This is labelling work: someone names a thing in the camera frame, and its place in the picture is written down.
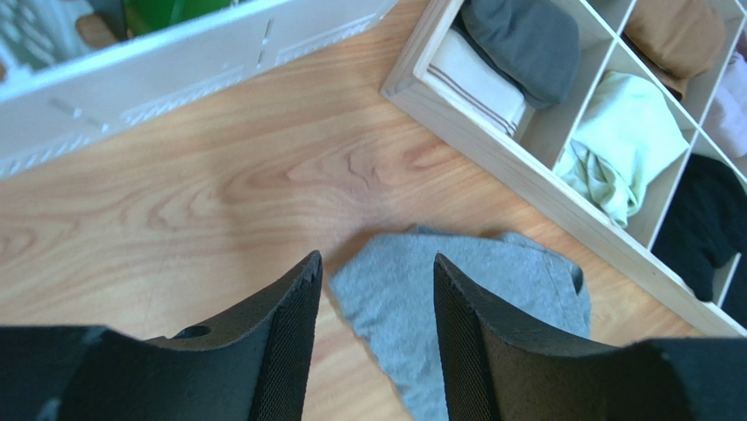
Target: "pink cloth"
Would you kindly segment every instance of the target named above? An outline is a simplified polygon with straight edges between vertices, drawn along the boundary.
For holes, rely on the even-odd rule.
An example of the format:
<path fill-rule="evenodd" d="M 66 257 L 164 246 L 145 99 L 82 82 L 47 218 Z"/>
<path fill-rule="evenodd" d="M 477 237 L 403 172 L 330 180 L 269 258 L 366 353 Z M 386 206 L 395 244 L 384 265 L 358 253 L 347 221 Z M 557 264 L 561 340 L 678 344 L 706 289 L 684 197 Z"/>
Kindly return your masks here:
<path fill-rule="evenodd" d="M 740 53 L 729 58 L 703 129 L 730 158 L 747 155 L 747 63 Z"/>

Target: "wooden organizer box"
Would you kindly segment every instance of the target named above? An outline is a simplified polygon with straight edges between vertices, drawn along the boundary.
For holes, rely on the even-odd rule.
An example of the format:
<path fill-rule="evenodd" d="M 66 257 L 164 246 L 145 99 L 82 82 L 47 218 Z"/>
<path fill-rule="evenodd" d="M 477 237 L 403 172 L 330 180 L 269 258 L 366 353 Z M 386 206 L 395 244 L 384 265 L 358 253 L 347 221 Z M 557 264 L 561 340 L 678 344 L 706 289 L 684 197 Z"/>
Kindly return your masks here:
<path fill-rule="evenodd" d="M 486 113 L 431 71 L 430 62 L 462 2 L 431 0 L 385 81 L 382 95 L 485 168 L 696 329 L 713 336 L 747 336 L 747 330 L 720 308 L 739 255 L 716 271 L 715 303 L 703 303 L 677 274 L 651 253 L 690 154 L 725 162 L 747 189 L 747 158 L 730 161 L 701 128 L 727 59 L 742 33 L 743 6 L 737 0 L 710 0 L 724 20 L 726 42 L 714 68 L 692 79 L 686 100 L 679 103 L 620 38 L 635 0 L 594 0 L 592 3 L 553 0 L 579 26 L 579 73 L 564 103 L 539 111 L 528 108 L 516 136 L 510 138 Z M 665 93 L 669 109 L 690 144 L 690 148 L 649 185 L 643 208 L 630 219 L 626 229 L 614 225 L 552 172 L 594 88 L 608 70 L 639 75 L 654 82 Z"/>

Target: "brown folded garment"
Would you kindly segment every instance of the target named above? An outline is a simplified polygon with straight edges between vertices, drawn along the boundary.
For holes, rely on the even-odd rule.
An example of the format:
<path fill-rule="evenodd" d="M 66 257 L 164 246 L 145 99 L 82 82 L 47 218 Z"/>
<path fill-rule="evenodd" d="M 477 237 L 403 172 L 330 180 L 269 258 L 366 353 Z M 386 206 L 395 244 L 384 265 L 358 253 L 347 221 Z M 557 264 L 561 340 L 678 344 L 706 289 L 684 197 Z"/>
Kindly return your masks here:
<path fill-rule="evenodd" d="M 687 83 L 690 82 L 689 79 L 683 79 L 681 77 L 676 77 L 674 75 L 670 75 L 666 72 L 666 70 L 660 68 L 656 65 L 651 59 L 646 57 L 646 54 L 643 54 L 641 50 L 630 41 L 630 38 L 626 37 L 625 35 L 622 36 L 622 39 L 625 41 L 626 44 L 630 47 L 631 50 L 633 50 L 633 53 L 635 53 L 639 59 L 646 65 L 647 68 L 656 76 L 657 79 L 659 79 L 662 84 L 669 89 L 670 92 L 672 92 L 672 95 L 678 100 L 682 101 L 685 99 L 685 93 L 687 91 Z"/>
<path fill-rule="evenodd" d="M 713 67 L 726 29 L 706 0 L 639 0 L 625 35 L 666 73 L 688 79 Z"/>

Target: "dark gray folded cloth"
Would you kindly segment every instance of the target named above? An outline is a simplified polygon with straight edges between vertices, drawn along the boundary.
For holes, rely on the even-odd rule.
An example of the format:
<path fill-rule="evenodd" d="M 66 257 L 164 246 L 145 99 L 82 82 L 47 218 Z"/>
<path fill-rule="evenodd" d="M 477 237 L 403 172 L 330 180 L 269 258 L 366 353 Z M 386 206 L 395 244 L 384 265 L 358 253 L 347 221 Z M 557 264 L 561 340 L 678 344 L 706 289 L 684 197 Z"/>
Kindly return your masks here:
<path fill-rule="evenodd" d="M 550 0 L 465 0 L 455 25 L 534 108 L 562 103 L 579 70 L 579 27 Z"/>
<path fill-rule="evenodd" d="M 433 307 L 436 253 L 531 316 L 589 337 L 591 301 L 581 269 L 531 239 L 513 232 L 476 239 L 422 226 L 377 235 L 330 287 L 415 420 L 448 420 Z"/>

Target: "lavender cloth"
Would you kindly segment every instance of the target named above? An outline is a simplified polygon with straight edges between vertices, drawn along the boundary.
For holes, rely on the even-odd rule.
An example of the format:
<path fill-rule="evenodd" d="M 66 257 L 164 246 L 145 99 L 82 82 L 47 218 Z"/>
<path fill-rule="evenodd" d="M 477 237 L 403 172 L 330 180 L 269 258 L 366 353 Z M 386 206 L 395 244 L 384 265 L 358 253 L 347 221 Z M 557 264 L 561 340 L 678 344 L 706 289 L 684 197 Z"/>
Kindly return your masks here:
<path fill-rule="evenodd" d="M 329 284 L 415 420 L 448 420 L 433 307 L 436 253 L 535 318 L 589 337 L 591 301 L 581 269 L 531 239 L 513 232 L 476 239 L 427 227 L 377 235 Z"/>
<path fill-rule="evenodd" d="M 703 129 L 730 158 L 747 154 L 747 62 L 740 53 L 729 58 Z"/>

